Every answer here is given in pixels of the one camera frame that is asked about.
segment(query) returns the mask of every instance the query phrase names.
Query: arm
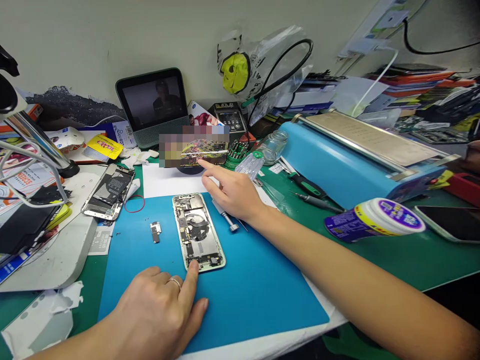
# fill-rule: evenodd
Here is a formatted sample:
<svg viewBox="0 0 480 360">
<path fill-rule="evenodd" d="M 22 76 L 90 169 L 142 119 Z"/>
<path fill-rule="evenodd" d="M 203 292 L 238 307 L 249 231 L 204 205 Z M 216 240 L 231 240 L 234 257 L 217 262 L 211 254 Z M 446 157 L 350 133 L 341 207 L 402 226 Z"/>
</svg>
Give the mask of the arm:
<svg viewBox="0 0 480 360">
<path fill-rule="evenodd" d="M 480 334 L 420 291 L 259 199 L 250 179 L 208 162 L 203 185 L 287 256 L 361 331 L 402 359 L 476 359 Z M 208 177 L 220 181 L 222 189 Z"/>
<path fill-rule="evenodd" d="M 185 282 L 149 267 L 135 276 L 102 321 L 30 359 L 176 359 L 199 330 L 208 307 L 205 298 L 194 304 L 198 276 L 196 261 L 190 263 Z"/>
</svg>

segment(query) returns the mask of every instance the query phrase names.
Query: rubber band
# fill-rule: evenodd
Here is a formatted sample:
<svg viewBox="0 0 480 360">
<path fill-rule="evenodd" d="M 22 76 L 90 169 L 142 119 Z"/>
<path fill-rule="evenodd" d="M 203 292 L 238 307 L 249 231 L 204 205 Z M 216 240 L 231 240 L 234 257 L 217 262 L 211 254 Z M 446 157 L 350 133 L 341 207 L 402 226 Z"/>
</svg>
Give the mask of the rubber band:
<svg viewBox="0 0 480 360">
<path fill-rule="evenodd" d="M 128 211 L 128 210 L 127 210 L 127 202 L 125 201 L 125 202 L 123 203 L 123 208 L 125 209 L 125 211 L 126 211 L 127 213 L 138 213 L 139 211 L 141 211 L 141 210 L 145 207 L 145 198 L 144 198 L 142 195 L 133 195 L 133 196 L 130 196 L 130 199 L 131 199 L 131 198 L 142 198 L 142 199 L 143 199 L 143 205 L 141 206 L 140 210 Z"/>
</svg>

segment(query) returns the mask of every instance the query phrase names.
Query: ring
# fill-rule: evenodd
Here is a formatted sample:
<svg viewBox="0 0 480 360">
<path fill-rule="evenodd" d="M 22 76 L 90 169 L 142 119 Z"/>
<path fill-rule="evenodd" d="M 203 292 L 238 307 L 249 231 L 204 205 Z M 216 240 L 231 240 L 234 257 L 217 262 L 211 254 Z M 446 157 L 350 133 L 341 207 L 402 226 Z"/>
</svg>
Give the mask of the ring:
<svg viewBox="0 0 480 360">
<path fill-rule="evenodd" d="M 173 277 L 171 277 L 170 279 L 168 279 L 167 283 L 170 282 L 170 281 L 173 281 L 175 282 L 177 285 L 178 285 L 178 291 L 181 291 L 182 290 L 182 286 L 180 285 L 179 281 Z"/>
</svg>

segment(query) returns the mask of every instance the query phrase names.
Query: blue silicone mat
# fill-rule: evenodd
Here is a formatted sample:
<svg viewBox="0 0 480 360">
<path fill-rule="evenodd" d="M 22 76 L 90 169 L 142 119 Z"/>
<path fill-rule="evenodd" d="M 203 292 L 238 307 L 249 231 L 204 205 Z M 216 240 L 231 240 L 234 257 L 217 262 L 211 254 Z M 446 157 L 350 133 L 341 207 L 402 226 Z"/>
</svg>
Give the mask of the blue silicone mat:
<svg viewBox="0 0 480 360">
<path fill-rule="evenodd" d="M 199 275 L 196 298 L 209 299 L 200 331 L 185 353 L 215 348 L 257 337 L 320 325 L 328 315 L 298 268 L 247 225 L 231 233 L 224 218 L 203 198 L 226 258 L 226 265 Z M 142 199 L 128 201 L 130 211 Z M 150 223 L 161 226 L 160 243 L 152 240 Z M 142 211 L 121 211 L 108 253 L 98 320 L 117 305 L 140 271 L 159 266 L 185 278 L 172 196 L 145 199 Z"/>
</svg>

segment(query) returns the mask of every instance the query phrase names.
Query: screwdriver set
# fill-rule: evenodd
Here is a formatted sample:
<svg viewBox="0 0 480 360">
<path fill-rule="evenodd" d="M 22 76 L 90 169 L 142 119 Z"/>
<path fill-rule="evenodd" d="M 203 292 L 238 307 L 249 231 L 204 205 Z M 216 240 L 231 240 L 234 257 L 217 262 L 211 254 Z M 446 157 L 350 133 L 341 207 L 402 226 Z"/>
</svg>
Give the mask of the screwdriver set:
<svg viewBox="0 0 480 360">
<path fill-rule="evenodd" d="M 248 153 L 249 149 L 246 143 L 234 140 L 228 148 L 226 162 L 223 166 L 227 169 L 234 170 Z"/>
</svg>

